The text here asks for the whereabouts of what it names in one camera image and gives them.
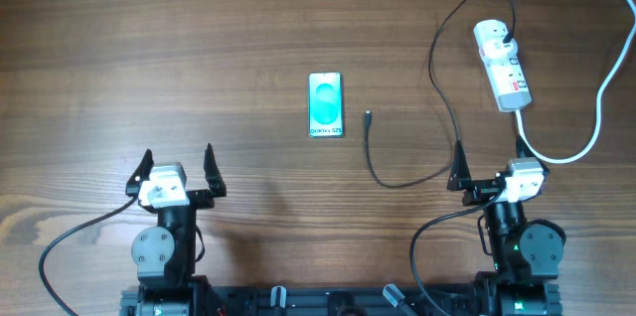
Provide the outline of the Galaxy smartphone teal screen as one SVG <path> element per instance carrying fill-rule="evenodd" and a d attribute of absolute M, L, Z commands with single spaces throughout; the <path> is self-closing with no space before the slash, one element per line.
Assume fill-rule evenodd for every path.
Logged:
<path fill-rule="evenodd" d="M 312 138 L 344 135 L 342 75 L 312 73 L 308 77 L 308 134 Z"/>

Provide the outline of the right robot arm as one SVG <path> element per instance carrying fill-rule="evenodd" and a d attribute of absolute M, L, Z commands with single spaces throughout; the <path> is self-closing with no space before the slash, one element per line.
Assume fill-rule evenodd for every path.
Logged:
<path fill-rule="evenodd" d="M 463 193 L 462 204 L 483 213 L 478 232 L 493 272 L 473 281 L 478 315 L 559 316 L 563 313 L 558 266 L 566 234 L 557 224 L 528 220 L 524 203 L 541 193 L 550 170 L 521 138 L 517 156 L 492 179 L 471 177 L 463 145 L 454 145 L 447 189 Z"/>

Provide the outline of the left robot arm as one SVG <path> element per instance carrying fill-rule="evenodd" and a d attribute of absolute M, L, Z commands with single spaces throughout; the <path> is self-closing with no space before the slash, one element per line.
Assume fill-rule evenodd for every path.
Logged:
<path fill-rule="evenodd" d="M 225 315 L 226 306 L 207 277 L 195 274 L 205 252 L 196 250 L 203 238 L 197 211 L 211 209 L 227 194 L 214 150 L 204 154 L 206 189 L 186 189 L 187 176 L 179 162 L 157 164 L 147 150 L 126 183 L 125 194 L 157 217 L 157 225 L 140 232 L 131 246 L 138 289 L 121 294 L 121 315 Z"/>

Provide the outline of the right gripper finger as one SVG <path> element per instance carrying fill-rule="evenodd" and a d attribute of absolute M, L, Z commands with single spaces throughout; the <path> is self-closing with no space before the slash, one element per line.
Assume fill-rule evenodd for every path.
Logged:
<path fill-rule="evenodd" d="M 472 178 L 465 156 L 463 144 L 457 140 L 454 144 L 453 161 L 450 166 L 450 174 L 446 189 L 448 191 L 463 191 L 470 189 Z"/>
<path fill-rule="evenodd" d="M 547 167 L 547 165 L 541 159 L 539 159 L 534 152 L 531 151 L 529 145 L 520 135 L 518 135 L 516 138 L 516 153 L 518 158 L 534 158 L 541 165 L 544 175 L 548 175 L 550 173 L 550 169 Z"/>

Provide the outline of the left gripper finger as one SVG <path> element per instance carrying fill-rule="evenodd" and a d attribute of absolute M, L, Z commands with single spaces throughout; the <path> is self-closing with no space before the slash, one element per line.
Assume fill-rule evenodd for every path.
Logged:
<path fill-rule="evenodd" d="M 227 195 L 227 186 L 218 168 L 211 143 L 207 145 L 204 155 L 204 172 L 206 182 L 208 183 L 208 187 L 212 195 L 214 197 L 225 197 Z"/>
<path fill-rule="evenodd" d="M 138 196 L 143 182 L 149 180 L 150 172 L 154 166 L 153 154 L 147 149 L 125 185 L 125 194 L 127 196 Z"/>

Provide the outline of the white power strip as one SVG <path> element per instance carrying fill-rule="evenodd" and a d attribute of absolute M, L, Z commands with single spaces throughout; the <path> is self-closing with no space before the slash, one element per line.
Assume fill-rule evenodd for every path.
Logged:
<path fill-rule="evenodd" d="M 473 33 L 479 53 L 479 48 L 483 41 L 498 38 L 505 42 L 509 30 L 504 22 L 491 19 L 477 23 Z M 514 112 L 532 102 L 518 56 L 507 61 L 495 62 L 490 66 L 484 65 L 484 69 L 492 87 L 498 109 L 501 112 Z"/>

